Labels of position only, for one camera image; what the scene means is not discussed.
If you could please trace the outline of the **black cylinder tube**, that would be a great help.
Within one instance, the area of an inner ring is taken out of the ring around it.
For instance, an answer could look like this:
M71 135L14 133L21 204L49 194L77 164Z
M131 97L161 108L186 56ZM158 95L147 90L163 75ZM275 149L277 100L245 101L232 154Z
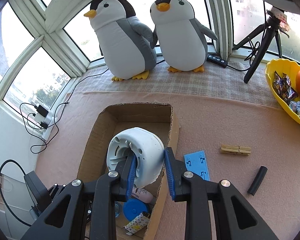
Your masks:
M261 166L253 179L252 184L250 185L249 189L247 190L247 193L254 196L255 193L258 191L262 181L264 180L264 177L267 173L268 169L265 166Z

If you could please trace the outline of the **blue round tape measure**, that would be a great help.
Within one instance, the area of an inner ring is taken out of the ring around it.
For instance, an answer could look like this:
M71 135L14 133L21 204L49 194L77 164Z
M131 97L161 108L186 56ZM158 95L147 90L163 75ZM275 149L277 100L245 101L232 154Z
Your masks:
M132 221L142 212L150 213L150 207L136 198L130 198L123 205L123 214L128 221Z

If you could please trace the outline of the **brown cardboard box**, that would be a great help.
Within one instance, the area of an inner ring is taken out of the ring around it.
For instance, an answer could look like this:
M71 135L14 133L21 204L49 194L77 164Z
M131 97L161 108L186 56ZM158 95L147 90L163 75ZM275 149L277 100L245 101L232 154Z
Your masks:
M173 107L167 103L122 103L106 107L97 117L90 132L77 177L84 183L97 180L125 160L125 150L137 158L134 185L155 197L149 224L128 236L123 226L124 215L116 219L117 239L154 239L168 194L163 166L166 147L177 150L179 122Z

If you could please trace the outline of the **pink lotion bottle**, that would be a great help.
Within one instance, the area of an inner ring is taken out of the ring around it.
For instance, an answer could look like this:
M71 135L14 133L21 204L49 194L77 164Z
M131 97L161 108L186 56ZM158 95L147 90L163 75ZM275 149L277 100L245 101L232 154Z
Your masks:
M143 188L133 187L132 196L146 204L150 204L155 201L153 194Z

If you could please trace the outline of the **patterned white lighter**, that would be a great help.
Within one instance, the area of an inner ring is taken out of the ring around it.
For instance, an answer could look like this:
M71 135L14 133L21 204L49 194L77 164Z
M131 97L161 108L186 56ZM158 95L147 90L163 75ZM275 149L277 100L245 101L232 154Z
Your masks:
M150 213L147 213L145 211L140 213L132 221L130 221L127 225L123 227L126 231L126 234L129 236L134 235L136 232L146 227L149 224L150 217Z

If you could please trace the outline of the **wooden clothespin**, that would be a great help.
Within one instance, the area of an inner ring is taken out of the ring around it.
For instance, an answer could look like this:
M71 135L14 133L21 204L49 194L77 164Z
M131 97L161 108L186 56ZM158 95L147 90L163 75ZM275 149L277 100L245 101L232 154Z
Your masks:
M221 144L220 152L223 154L233 154L233 155L250 155L251 148L243 147L238 145L224 145Z

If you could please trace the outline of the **white travel adapter plug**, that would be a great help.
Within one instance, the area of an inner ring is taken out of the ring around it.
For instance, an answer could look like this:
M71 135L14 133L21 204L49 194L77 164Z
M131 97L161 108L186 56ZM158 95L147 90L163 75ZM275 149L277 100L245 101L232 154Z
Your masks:
M137 160L134 185L143 188L155 182L164 162L164 145L154 133L140 127L125 129L115 135L108 146L107 168L115 170L132 151Z

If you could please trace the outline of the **blue clear small bottle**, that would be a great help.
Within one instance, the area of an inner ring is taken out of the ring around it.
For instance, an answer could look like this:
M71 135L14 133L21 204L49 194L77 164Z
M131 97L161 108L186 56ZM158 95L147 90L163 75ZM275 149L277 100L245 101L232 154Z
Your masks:
M122 210L122 205L119 202L115 202L114 205L114 210L115 210L115 218L119 217L121 210Z

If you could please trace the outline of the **blue plastic phone stand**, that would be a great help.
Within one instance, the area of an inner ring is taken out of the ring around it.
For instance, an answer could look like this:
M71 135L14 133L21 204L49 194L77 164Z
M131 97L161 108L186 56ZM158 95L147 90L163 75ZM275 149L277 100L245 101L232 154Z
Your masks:
M197 174L203 180L210 181L210 175L204 151L186 154L184 155L184 161L188 171Z

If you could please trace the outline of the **pink towel mat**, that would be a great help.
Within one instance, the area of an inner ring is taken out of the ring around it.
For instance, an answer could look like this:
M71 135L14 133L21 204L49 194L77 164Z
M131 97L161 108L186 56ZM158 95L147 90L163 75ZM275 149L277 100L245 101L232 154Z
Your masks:
M176 156L204 151L213 181L227 179L246 193L258 169L267 174L247 200L279 239L300 230L300 125L273 107L205 96L133 92L76 92L58 124L59 133L41 153L36 173L46 186L73 180L98 115L109 105L168 103L179 121ZM250 147L250 155L223 154L221 144Z

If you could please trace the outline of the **white power strip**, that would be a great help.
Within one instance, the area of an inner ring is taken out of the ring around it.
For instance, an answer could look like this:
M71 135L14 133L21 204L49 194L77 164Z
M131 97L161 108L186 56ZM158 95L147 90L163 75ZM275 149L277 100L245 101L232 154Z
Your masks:
M47 142L54 125L53 112L48 111L46 116L36 112L34 120L39 124L39 127L42 128L42 139Z

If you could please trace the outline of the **checkered grey cloth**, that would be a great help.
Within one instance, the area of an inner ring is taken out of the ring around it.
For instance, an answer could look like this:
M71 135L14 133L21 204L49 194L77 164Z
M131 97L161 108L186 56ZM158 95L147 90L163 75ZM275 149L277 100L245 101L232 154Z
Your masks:
M220 99L243 101L279 108L272 95L264 74L265 65L258 67L249 81L244 83L246 68L241 62L232 60L230 66L222 68L211 62L204 66L204 72L168 72L166 62L158 64L145 80L112 81L107 67L87 71L76 92L138 92L169 93L195 96L209 96Z

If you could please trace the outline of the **wrapped candies pile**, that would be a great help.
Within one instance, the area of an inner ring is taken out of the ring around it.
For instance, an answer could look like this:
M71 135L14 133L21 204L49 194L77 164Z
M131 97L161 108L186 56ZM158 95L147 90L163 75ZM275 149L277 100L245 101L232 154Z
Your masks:
M300 100L295 101L299 96L296 90L291 86L289 76L283 73L280 76L277 71L274 72L272 87L276 94L289 106L289 108L300 118Z

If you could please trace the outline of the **black inline remote control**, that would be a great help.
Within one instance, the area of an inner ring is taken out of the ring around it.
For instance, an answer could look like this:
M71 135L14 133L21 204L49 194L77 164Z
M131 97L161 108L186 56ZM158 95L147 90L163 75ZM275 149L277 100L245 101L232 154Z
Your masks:
M217 64L223 68L226 68L227 65L228 65L228 62L221 59L220 57L216 56L216 55L211 55L211 54L208 54L207 55L207 61L211 62L211 63L214 63L214 64Z

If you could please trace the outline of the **yellow fruit bowl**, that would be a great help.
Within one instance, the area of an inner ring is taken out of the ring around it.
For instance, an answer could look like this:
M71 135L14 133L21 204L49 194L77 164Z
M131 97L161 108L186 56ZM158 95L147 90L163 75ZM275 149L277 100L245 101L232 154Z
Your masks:
M276 59L267 63L266 80L270 91L283 110L300 124L300 93L296 90L296 76L300 65L288 59Z

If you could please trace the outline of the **large penguin plush toy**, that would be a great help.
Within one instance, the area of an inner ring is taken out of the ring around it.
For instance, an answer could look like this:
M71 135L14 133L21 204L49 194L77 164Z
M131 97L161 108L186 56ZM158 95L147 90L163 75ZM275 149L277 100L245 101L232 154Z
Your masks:
M153 32L127 0L92 0L85 13L113 81L145 80L157 65Z

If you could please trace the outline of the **small penguin plush toy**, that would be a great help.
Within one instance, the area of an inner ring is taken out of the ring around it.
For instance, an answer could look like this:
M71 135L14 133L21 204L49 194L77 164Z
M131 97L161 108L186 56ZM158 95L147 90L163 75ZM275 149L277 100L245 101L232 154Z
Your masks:
M150 15L155 25L151 46L159 43L168 71L203 72L206 38L216 41L218 37L196 19L192 4L188 0L156 0Z

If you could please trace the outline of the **black tripod stand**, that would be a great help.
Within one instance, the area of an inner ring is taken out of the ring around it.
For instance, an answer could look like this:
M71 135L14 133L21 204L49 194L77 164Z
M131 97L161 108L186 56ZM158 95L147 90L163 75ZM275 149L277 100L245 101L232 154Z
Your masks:
M261 60L268 51L273 38L275 38L276 41L279 58L282 58L280 33L283 33L290 38L288 34L290 27L288 26L287 16L285 15L284 10L273 6L270 10L264 10L264 13L269 15L265 22L255 28L250 34L243 38L242 41L234 45L232 48L233 50L238 50L246 43L251 46L251 53L245 60L251 61L252 57L254 57L254 59L252 62L249 62L250 67L244 77L245 83L250 81L254 72L257 70Z

